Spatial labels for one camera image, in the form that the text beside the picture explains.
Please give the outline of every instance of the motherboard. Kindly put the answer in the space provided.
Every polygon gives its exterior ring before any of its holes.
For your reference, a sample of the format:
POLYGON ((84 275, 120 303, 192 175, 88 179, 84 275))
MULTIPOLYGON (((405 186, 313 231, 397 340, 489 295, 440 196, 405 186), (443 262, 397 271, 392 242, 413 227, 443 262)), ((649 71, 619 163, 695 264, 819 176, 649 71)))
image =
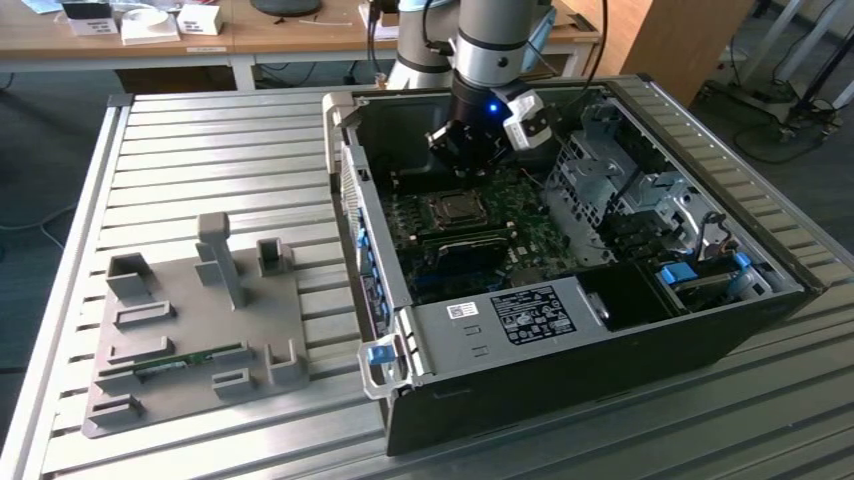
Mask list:
POLYGON ((416 305, 529 285, 576 268, 540 190, 524 170, 504 167, 471 188, 383 198, 416 305))

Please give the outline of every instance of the floor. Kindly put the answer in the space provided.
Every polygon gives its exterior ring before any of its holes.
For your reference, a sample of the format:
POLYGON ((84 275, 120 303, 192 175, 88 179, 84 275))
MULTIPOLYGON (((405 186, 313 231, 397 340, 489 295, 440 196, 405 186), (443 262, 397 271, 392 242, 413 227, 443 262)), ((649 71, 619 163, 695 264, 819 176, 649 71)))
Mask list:
MULTIPOLYGON (((773 20, 748 19, 735 37, 735 47, 749 51, 773 20)), ((773 64, 788 44, 804 32, 791 25, 780 38, 767 65, 753 74, 755 83, 765 82, 773 64)), ((806 82, 830 56, 835 44, 823 42, 794 78, 806 82)), ((274 71, 286 83, 301 86, 340 84, 349 63, 294 64, 274 71)), ((854 77, 854 59, 840 64, 822 92, 832 99, 854 77)), ((354 76, 369 79, 368 66, 360 62, 354 76)), ((0 75, 0 84, 5 81, 0 75)), ((18 74, 8 91, 0 93, 0 225, 20 225, 42 219, 73 204, 82 185, 89 155, 97 137, 104 105, 110 94, 121 93, 112 72, 18 74)), ((693 105, 692 111, 717 136, 731 136, 744 127, 764 123, 765 117, 721 95, 693 105)), ((851 111, 843 111, 850 120, 851 111)), ((769 133, 757 131, 744 138, 755 155, 780 158, 812 146, 815 132, 804 132, 785 145, 769 133)), ((812 217, 846 248, 854 250, 854 172, 847 159, 854 137, 832 135, 815 149, 784 165, 751 162, 783 194, 812 217)), ((70 214, 48 224, 48 230, 64 240, 70 214)), ((0 439, 12 415, 20 371, 28 362, 38 322, 50 291, 60 250, 37 229, 0 231, 0 439)))

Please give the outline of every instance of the sticker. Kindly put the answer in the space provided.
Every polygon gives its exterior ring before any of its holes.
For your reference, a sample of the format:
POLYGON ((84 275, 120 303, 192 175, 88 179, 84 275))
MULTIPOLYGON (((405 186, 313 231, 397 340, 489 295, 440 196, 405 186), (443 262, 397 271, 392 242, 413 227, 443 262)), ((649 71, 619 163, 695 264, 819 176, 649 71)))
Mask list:
POLYGON ((448 317, 451 319, 471 317, 477 314, 477 306, 473 302, 448 305, 448 317))
POLYGON ((226 51, 225 47, 186 47, 186 53, 214 53, 226 51))
POLYGON ((492 307, 513 345, 575 331, 555 289, 539 287, 492 297, 492 307))

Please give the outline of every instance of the aluminum slat table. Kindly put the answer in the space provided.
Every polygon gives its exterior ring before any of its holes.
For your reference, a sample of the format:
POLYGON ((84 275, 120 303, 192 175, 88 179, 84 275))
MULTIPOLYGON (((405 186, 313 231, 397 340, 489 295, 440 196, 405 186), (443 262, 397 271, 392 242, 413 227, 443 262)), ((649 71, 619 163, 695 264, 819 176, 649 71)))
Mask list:
POLYGON ((379 406, 361 392, 325 184, 320 99, 332 89, 138 96, 106 111, 0 478, 850 475, 851 256, 673 100, 636 78, 617 81, 830 287, 794 318, 703 370, 388 458, 379 406), (270 236, 293 246, 309 386, 90 440, 80 425, 109 257, 193 256, 193 218, 222 210, 232 249, 270 236))

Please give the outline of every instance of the barcode sticker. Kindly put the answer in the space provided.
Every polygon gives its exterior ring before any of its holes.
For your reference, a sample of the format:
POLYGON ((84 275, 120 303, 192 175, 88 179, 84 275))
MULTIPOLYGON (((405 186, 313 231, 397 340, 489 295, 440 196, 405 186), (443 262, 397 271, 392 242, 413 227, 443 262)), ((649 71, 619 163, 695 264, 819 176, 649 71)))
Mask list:
POLYGON ((477 306, 473 302, 460 303, 459 305, 448 305, 448 317, 452 319, 469 317, 477 314, 477 306))
POLYGON ((186 53, 214 53, 225 50, 225 47, 186 47, 186 53))

